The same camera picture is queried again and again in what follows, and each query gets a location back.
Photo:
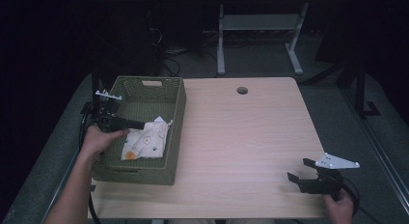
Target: wooden table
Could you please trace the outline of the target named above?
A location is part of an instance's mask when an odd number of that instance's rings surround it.
[[[175,185],[96,182],[100,218],[314,218],[319,195],[302,158],[323,150],[292,78],[184,79],[187,102]],[[246,87],[240,95],[238,87]]]

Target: cable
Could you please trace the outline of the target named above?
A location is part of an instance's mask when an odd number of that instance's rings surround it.
[[[373,222],[375,222],[376,224],[382,224],[382,222],[380,222],[376,217],[374,217],[374,216],[373,216],[372,214],[370,214],[367,210],[365,210],[364,208],[362,208],[362,207],[360,206],[361,197],[360,197],[360,194],[359,194],[359,191],[358,191],[357,186],[355,185],[355,183],[352,182],[352,180],[350,180],[350,179],[348,179],[348,178],[346,178],[346,177],[342,177],[345,181],[349,182],[349,183],[352,185],[352,187],[353,187],[354,190],[355,190],[355,193],[354,193],[348,186],[346,186],[346,184],[338,182],[338,181],[337,181],[336,179],[334,179],[333,177],[330,177],[330,176],[325,175],[325,178],[330,179],[331,181],[334,181],[334,182],[336,182],[337,184],[339,184],[339,185],[341,186],[341,188],[342,188],[343,190],[345,190],[345,191],[352,197],[352,200],[353,200],[353,203],[354,203],[353,215],[355,215],[355,213],[356,213],[358,210],[360,210],[361,212],[363,212],[364,214],[366,214],[366,215],[367,215]]]
[[[376,217],[374,217],[372,214],[370,214],[367,210],[365,210],[362,207],[359,207],[359,210],[361,212],[363,212],[364,214],[366,214],[373,222],[377,223],[377,224],[382,224],[382,222],[380,222]]]
[[[170,77],[178,77],[178,74],[180,73],[180,64],[175,61],[174,59],[170,59],[170,58],[164,58],[163,60],[168,60],[171,62],[174,62],[177,65],[177,72],[173,72],[168,65],[166,65],[165,62],[163,62],[163,68],[165,68],[165,70],[169,73]]]
[[[293,222],[298,223],[298,224],[304,224],[304,222],[297,220],[297,219],[292,219]]]
[[[78,142],[79,152],[81,152],[82,144],[84,143],[87,120],[88,120],[88,116],[90,115],[90,111],[92,110],[93,106],[94,106],[94,103],[91,102],[90,105],[85,110],[84,115],[82,116],[81,126],[79,128],[79,142]],[[90,193],[90,198],[88,200],[88,207],[90,209],[90,213],[91,213],[91,216],[93,217],[94,223],[100,224],[99,218],[97,217],[95,209],[94,209],[93,197],[91,196],[91,193]]]

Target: person's arm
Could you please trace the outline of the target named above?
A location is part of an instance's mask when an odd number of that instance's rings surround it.
[[[325,207],[328,211],[328,218],[333,224],[351,224],[354,203],[349,194],[341,189],[340,199],[336,202],[331,195],[323,195]]]
[[[128,129],[104,133],[90,126],[67,184],[44,223],[86,223],[91,190],[91,172],[94,162],[113,140],[126,136]]]

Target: olive green basket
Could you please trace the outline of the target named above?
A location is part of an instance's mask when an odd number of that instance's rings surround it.
[[[183,80],[174,77],[119,76],[110,95],[121,96],[117,116],[140,122],[153,122],[158,116],[167,123],[164,156],[121,160],[125,137],[112,144],[94,164],[93,178],[102,182],[147,184],[175,183],[180,133],[183,124],[186,93]]]

